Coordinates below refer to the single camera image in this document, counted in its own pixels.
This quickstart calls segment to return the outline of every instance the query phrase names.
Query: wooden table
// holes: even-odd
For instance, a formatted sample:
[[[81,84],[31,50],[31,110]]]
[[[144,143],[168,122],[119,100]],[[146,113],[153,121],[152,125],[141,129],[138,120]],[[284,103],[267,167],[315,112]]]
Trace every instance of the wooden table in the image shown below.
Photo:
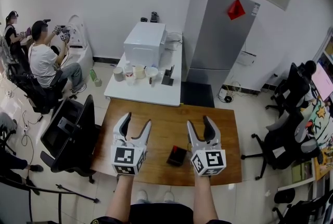
[[[188,158],[181,167],[166,163],[174,145],[187,149],[187,120],[191,120],[200,137],[203,137],[202,116],[209,116],[221,132],[222,149],[226,152],[227,168],[219,175],[212,176],[212,185],[226,185],[242,181],[238,134],[233,110],[195,107],[181,104],[168,107],[120,99],[111,99],[105,115],[99,139],[94,151],[91,169],[114,175],[111,166],[110,146],[113,127],[125,113],[131,112],[127,139],[137,137],[147,120],[152,126],[147,144],[147,158],[136,181],[160,185],[193,186],[194,171]]]

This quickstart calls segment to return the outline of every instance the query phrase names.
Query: refrigerator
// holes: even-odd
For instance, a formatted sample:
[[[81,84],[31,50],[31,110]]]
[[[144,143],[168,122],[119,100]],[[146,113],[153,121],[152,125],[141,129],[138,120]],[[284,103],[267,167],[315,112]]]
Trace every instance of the refrigerator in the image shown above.
[[[186,81],[210,84],[216,96],[251,30],[260,5],[239,0],[245,14],[231,19],[236,0],[190,0],[183,33]]]

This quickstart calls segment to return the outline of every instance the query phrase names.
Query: sneaker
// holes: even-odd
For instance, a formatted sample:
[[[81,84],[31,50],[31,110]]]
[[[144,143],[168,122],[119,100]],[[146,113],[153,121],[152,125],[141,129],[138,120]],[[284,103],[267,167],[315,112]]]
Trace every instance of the sneaker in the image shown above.
[[[148,201],[148,195],[147,192],[145,190],[140,190],[138,191],[137,195],[136,195],[136,200],[145,200]]]
[[[33,182],[31,181],[31,179],[29,179],[29,176],[27,177],[27,179],[25,180],[27,182],[28,186],[32,186],[32,187],[36,187],[36,185],[33,184]],[[32,191],[36,194],[36,195],[40,195],[40,191],[38,190],[33,190]]]
[[[71,89],[71,91],[72,91],[73,94],[76,94],[76,93],[81,93],[81,92],[85,91],[86,88],[87,88],[87,84],[83,84],[81,86],[81,88],[79,88],[79,89]]]
[[[164,195],[164,202],[174,202],[175,201],[175,196],[173,195],[172,192],[166,192]]]
[[[41,165],[30,165],[30,171],[32,172],[42,172],[44,171]]]

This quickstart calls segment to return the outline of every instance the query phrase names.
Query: pink screen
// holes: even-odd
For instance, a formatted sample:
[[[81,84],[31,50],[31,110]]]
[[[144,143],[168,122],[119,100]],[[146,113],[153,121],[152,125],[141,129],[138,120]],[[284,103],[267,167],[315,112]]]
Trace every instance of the pink screen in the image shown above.
[[[312,75],[312,81],[318,89],[322,100],[328,98],[328,96],[333,92],[333,83],[319,63],[317,63],[316,72]]]

